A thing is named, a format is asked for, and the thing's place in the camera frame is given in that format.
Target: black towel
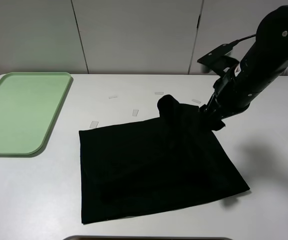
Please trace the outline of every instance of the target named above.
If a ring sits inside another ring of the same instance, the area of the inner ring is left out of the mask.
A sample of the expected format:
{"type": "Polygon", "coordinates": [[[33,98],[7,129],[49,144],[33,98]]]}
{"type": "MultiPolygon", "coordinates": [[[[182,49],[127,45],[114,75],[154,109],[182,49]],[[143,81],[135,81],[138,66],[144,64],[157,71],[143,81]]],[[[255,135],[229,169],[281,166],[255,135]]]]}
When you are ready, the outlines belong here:
{"type": "Polygon", "coordinates": [[[160,117],[79,131],[82,223],[205,204],[249,190],[199,107],[166,95],[160,117]]]}

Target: white plastic piece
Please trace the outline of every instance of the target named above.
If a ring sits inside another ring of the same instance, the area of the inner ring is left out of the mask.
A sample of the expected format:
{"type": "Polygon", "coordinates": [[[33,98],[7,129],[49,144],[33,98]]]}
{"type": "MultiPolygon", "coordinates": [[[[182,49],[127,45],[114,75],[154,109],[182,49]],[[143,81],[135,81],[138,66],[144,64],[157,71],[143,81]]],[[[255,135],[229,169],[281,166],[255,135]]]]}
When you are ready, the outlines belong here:
{"type": "Polygon", "coordinates": [[[99,123],[98,121],[92,121],[92,123],[90,124],[89,128],[95,129],[97,127],[98,123],[99,123]]]}
{"type": "Polygon", "coordinates": [[[193,101],[194,103],[197,103],[197,104],[200,104],[200,103],[201,103],[201,101],[196,100],[196,99],[192,99],[192,101],[193,101]]]}
{"type": "Polygon", "coordinates": [[[138,111],[139,111],[138,109],[133,110],[133,117],[137,117],[138,111]]]}

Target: cabinet door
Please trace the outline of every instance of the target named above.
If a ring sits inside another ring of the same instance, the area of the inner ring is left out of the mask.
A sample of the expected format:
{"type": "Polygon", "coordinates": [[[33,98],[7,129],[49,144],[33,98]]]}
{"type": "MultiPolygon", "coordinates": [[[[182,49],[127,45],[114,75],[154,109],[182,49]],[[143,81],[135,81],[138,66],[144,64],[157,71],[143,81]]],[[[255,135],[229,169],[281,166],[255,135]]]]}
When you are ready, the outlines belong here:
{"type": "Polygon", "coordinates": [[[70,0],[0,0],[0,74],[87,73],[70,0]]]}
{"type": "MultiPolygon", "coordinates": [[[[255,34],[262,19],[282,5],[288,0],[205,0],[190,74],[201,74],[200,57],[221,44],[255,34]]],[[[254,42],[252,38],[239,43],[231,56],[240,61],[254,42]]]]}
{"type": "Polygon", "coordinates": [[[187,74],[202,0],[73,0],[90,73],[187,74]]]}

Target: black cloth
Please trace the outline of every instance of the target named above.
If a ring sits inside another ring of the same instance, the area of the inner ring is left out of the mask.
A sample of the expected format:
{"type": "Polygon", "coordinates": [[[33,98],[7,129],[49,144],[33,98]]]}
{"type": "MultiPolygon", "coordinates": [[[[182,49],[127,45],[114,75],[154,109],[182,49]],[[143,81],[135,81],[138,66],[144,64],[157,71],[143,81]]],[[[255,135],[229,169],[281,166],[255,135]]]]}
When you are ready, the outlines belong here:
{"type": "Polygon", "coordinates": [[[249,190],[199,107],[172,96],[160,117],[79,131],[82,223],[160,213],[249,190]]]}

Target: green tray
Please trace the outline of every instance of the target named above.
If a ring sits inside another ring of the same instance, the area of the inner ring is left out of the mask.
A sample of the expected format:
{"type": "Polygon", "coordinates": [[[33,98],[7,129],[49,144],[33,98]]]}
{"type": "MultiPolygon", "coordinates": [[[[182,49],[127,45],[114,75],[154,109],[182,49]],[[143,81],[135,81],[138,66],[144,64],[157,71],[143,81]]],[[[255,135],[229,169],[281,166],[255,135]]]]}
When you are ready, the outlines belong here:
{"type": "Polygon", "coordinates": [[[0,155],[30,155],[44,144],[72,78],[13,72],[0,79],[0,155]]]}

